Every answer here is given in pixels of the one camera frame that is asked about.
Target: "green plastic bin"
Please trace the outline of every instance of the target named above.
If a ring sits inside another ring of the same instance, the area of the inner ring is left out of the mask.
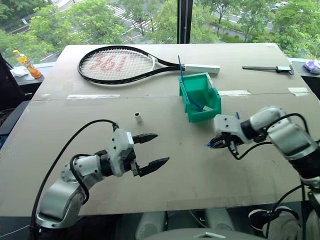
[[[221,114],[221,97],[214,87],[207,72],[184,75],[179,80],[179,95],[185,103],[184,112],[188,114],[189,122],[198,122],[214,118]],[[212,110],[202,110],[190,102],[191,98],[197,104],[210,107]]]

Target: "small white block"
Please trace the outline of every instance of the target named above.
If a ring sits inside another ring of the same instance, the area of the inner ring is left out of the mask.
[[[142,117],[140,115],[140,112],[136,112],[134,114],[134,117],[135,117],[135,120],[136,120],[137,123],[141,123],[142,122]]]

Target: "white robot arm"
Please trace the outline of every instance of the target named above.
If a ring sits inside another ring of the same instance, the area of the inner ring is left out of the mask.
[[[139,168],[134,144],[148,142],[158,135],[154,133],[131,135],[117,128],[106,150],[95,155],[77,154],[61,171],[59,179],[44,194],[36,216],[41,228],[64,229],[77,221],[80,208],[89,198],[89,189],[105,177],[121,177],[132,170],[140,177],[152,173],[164,165],[169,157],[161,158]]]
[[[309,135],[291,122],[291,116],[304,118],[297,113],[286,115],[282,108],[266,106],[248,120],[240,120],[229,115],[217,115],[214,129],[217,134],[208,146],[210,148],[228,148],[237,159],[237,146],[261,143],[269,137],[271,143],[300,175],[301,181],[311,192],[310,198],[314,208],[320,212],[320,148]]]

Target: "tabletop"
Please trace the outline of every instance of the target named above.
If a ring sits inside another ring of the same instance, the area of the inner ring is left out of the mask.
[[[243,70],[242,66],[275,67],[290,63],[274,43],[144,44],[131,45],[162,60],[182,64],[220,65],[211,74],[219,91],[248,90],[252,94],[289,93],[289,87],[307,87],[299,74]],[[126,85],[97,85],[77,72],[81,58],[101,45],[69,45],[55,63],[50,77],[39,87],[34,100],[65,100],[69,95],[118,94],[125,98],[176,96],[179,71],[165,72]]]
[[[215,136],[213,120],[188,122],[179,96],[178,73],[164,73],[123,87],[99,86],[80,78],[76,70],[78,61],[96,47],[66,47],[2,147],[0,216],[31,215],[40,183],[63,145],[85,123],[96,119],[117,121],[120,128],[133,135],[158,134],[150,142],[135,145],[136,160],[141,167],[159,158],[170,157],[170,160],[144,177],[133,177],[128,172],[120,178],[111,176],[97,183],[90,190],[90,199],[81,208],[81,215],[264,204],[277,201],[300,184],[297,172],[271,145],[256,148],[241,161],[233,159],[227,149],[208,148],[206,144]],[[180,54],[185,62],[194,59],[199,64],[220,65],[220,73],[212,78],[219,91],[250,93],[222,94],[223,114],[238,112],[246,120],[266,105],[281,106],[287,113],[302,114],[311,136],[314,139],[320,136],[320,105],[316,96],[312,92],[292,94],[288,90],[307,88],[302,78],[297,74],[241,69],[242,65],[288,65],[288,60],[273,44],[135,47],[168,61],[174,62]],[[199,57],[192,58],[190,52]],[[117,97],[68,98],[89,94]],[[140,124],[135,120],[135,112],[141,114]],[[55,182],[71,156],[106,149],[111,135],[111,126],[103,123],[83,131],[63,154],[44,190]],[[240,146],[239,152],[249,147]],[[301,193],[297,191],[287,201],[300,199]]]

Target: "tree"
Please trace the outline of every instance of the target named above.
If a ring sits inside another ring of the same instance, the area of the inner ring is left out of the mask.
[[[218,14],[218,24],[216,34],[219,34],[219,29],[221,27],[221,21],[223,16],[228,10],[236,6],[235,0],[200,0],[203,6],[208,7],[210,13]]]
[[[0,52],[13,66],[18,64],[13,54],[13,50],[16,49],[30,58],[32,62],[37,63],[53,51],[53,46],[39,40],[30,31],[23,34],[11,35],[0,30]]]
[[[289,57],[318,58],[320,14],[314,0],[292,0],[275,14],[271,34]]]
[[[146,27],[151,25],[151,31],[154,32],[153,15],[158,9],[157,0],[119,0],[118,5],[125,9],[123,16],[130,20],[132,26],[141,33],[146,34]]]
[[[254,40],[255,35],[264,35],[266,25],[270,19],[270,10],[266,0],[243,0],[241,2],[243,14],[238,21],[244,33],[244,42]]]
[[[105,0],[86,0],[71,6],[67,20],[87,43],[122,44],[123,23],[113,16]]]
[[[57,8],[54,5],[35,8],[37,16],[31,19],[29,28],[38,39],[51,44],[55,52],[61,52],[66,45],[81,44],[83,39],[80,33],[73,32],[73,23]]]
[[[155,44],[177,43],[177,1],[167,0],[162,8],[154,16],[157,29],[149,33],[149,38]],[[214,43],[218,37],[214,31],[206,26],[210,18],[210,11],[207,8],[193,5],[191,19],[190,42],[192,44]]]
[[[32,14],[36,7],[44,7],[47,2],[43,0],[2,0],[0,1],[0,23],[1,25],[12,24],[12,22]]]

